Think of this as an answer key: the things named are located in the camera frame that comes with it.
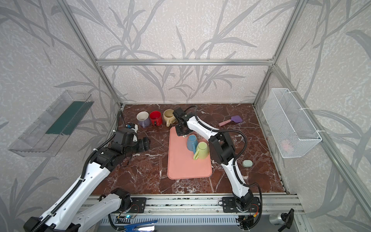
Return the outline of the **beige speckled round mug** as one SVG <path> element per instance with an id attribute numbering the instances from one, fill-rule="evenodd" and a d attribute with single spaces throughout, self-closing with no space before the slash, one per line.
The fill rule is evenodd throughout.
<path id="1" fill-rule="evenodd" d="M 173 109 L 167 109 L 163 113 L 163 118 L 167 127 L 170 127 L 172 124 L 177 122 L 176 117 L 174 116 Z"/>

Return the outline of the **red mug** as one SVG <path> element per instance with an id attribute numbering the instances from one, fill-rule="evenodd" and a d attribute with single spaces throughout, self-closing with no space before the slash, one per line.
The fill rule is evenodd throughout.
<path id="1" fill-rule="evenodd" d="M 153 126 L 161 126 L 162 125 L 162 114 L 159 111 L 152 111 L 149 114 L 149 118 Z"/>

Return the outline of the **lavender purple mug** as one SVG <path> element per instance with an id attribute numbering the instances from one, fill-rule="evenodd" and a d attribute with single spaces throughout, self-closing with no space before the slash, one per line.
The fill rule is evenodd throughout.
<path id="1" fill-rule="evenodd" d="M 149 118 L 149 113 L 147 111 L 138 113 L 136 118 L 142 128 L 147 128 L 151 125 L 151 119 Z"/>

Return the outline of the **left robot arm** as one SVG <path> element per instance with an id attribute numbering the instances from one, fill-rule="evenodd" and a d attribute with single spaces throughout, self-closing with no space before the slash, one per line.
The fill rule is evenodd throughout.
<path id="1" fill-rule="evenodd" d="M 26 232 L 85 232 L 105 216 L 132 208 L 130 193 L 116 188 L 104 199 L 81 213 L 78 210 L 95 188 L 125 158 L 150 149 L 148 137 L 139 138 L 134 128 L 114 131 L 109 139 L 93 150 L 85 161 L 81 176 L 39 217 L 24 224 Z"/>

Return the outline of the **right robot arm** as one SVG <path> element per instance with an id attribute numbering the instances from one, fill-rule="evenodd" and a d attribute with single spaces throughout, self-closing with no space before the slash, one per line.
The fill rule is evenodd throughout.
<path id="1" fill-rule="evenodd" d="M 186 112 L 180 107 L 174 110 L 173 115 L 178 121 L 178 124 L 175 126 L 178 136 L 195 132 L 208 141 L 211 159 L 220 164 L 227 174 L 238 210 L 241 212 L 247 211 L 254 195 L 250 186 L 244 181 L 236 163 L 238 157 L 245 151 L 246 145 L 236 154 L 230 133 L 238 133 L 243 136 L 243 139 L 246 136 L 238 130 L 220 130 L 214 128 L 202 121 L 196 112 Z"/>

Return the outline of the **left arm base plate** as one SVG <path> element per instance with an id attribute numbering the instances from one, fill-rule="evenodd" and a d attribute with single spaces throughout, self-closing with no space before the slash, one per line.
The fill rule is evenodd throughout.
<path id="1" fill-rule="evenodd" d="M 142 214 L 146 207 L 146 197 L 134 197 L 131 199 L 131 206 L 127 210 L 119 209 L 115 213 L 132 213 L 132 214 Z"/>

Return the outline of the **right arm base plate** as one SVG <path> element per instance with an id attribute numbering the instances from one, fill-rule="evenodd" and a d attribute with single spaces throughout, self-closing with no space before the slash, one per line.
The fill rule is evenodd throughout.
<path id="1" fill-rule="evenodd" d="M 255 214 L 259 211 L 260 199 L 254 197 L 252 203 L 246 210 L 239 210 L 237 208 L 235 199 L 233 197 L 223 197 L 222 200 L 218 201 L 218 205 L 223 208 L 224 213 L 250 213 Z"/>

